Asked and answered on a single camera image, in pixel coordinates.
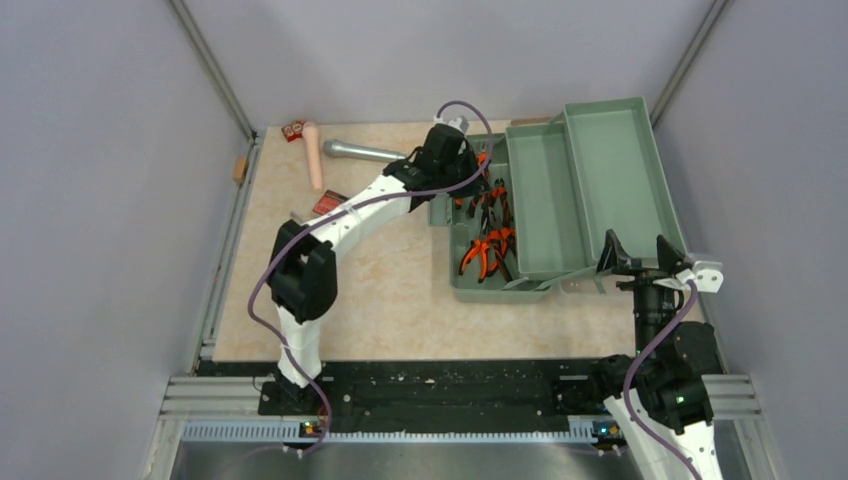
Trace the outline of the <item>orange black small pliers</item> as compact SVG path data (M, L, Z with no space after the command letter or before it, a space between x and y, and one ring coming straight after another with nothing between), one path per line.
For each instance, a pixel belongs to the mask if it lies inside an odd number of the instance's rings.
M453 210L462 212L467 219L485 218L488 215L490 193L490 190L486 190L471 197L455 198L452 200Z

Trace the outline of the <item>orange black cutting pliers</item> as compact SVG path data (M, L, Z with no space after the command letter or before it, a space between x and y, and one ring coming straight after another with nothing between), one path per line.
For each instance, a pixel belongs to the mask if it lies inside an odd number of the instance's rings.
M493 229L512 227L512 214L505 181L497 178L488 192L487 215Z

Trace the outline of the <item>orange black combination pliers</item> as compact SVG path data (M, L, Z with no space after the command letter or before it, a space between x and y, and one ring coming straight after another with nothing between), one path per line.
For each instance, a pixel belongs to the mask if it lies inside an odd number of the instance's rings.
M478 284L482 284L487 278L491 277L488 275L488 270L492 265L494 251L486 241L486 236L487 234L483 237L475 238L470 242L469 247L461 258L458 267L458 274L462 276L465 274L468 266L477 259L479 261L479 273L477 278Z

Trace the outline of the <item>green plastic tool box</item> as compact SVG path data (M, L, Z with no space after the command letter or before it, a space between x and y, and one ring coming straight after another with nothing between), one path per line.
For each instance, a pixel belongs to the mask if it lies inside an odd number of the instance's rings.
M533 303L565 279L591 276L612 229L633 257L654 259L656 239L686 243L642 97L565 105L553 120L494 136L490 174L505 182L517 253L505 279L459 272L481 221L446 195L429 222L449 232L448 282L465 303Z

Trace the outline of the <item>red labelled small box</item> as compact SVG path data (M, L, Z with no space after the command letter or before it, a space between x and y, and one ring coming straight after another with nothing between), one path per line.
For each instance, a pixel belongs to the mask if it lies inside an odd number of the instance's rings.
M349 197L333 190L326 190L314 204L312 212L316 216L328 214L347 202Z

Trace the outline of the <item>orange black long-nose pliers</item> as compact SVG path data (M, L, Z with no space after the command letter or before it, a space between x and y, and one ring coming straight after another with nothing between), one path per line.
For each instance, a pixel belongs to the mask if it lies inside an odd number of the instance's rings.
M516 233L511 227L501 227L492 229L487 233L486 241L494 251L492 265L489 267L488 275L492 276L495 272L500 272L507 282L513 280L509 267L506 262L507 254L515 253Z

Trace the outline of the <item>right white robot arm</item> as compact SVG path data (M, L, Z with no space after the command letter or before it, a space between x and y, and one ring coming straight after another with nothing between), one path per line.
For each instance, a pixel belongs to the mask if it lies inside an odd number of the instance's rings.
M593 365L589 404L613 416L643 478L721 478L705 381L722 371L715 330L686 317L701 294L721 289L722 263L686 254L664 236L654 261L640 259L608 230L596 271L617 276L617 288L632 295L636 355Z

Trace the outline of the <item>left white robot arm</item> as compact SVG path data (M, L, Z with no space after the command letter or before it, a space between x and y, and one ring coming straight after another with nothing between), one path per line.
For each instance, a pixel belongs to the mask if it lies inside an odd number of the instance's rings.
M270 289L284 340L278 380L283 401L297 413L319 404L322 319L338 296L337 269L344 257L383 225L407 215L438 195L472 196L485 187L478 154L463 116L435 120L423 144L389 163L359 194L305 224L294 220L278 230Z

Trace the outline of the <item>silver metal microphone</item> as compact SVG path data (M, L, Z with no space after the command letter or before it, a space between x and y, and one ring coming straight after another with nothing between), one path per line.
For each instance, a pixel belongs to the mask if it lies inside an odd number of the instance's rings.
M322 150L331 158L350 158L386 164L404 160L407 157L407 154L403 152L351 144L338 139L325 140Z

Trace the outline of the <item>small red card box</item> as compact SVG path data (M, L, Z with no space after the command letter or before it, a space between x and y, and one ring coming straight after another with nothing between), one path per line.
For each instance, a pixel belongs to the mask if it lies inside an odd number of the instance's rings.
M281 133L287 142L293 142L303 138L303 130L306 122L302 120L292 121L280 128Z

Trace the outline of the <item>small wooden block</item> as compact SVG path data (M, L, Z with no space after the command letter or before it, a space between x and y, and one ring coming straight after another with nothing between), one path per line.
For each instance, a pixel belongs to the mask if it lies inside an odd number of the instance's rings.
M249 168L249 160L247 157L240 157L236 160L232 170L232 180L236 185L243 185L247 178Z

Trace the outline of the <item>black mounting base rail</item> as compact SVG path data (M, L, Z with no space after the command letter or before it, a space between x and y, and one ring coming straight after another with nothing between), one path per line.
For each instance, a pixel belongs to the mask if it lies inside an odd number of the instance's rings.
M604 417L632 361L601 359L329 361L298 389L263 383L263 416L329 415L337 434L566 433Z

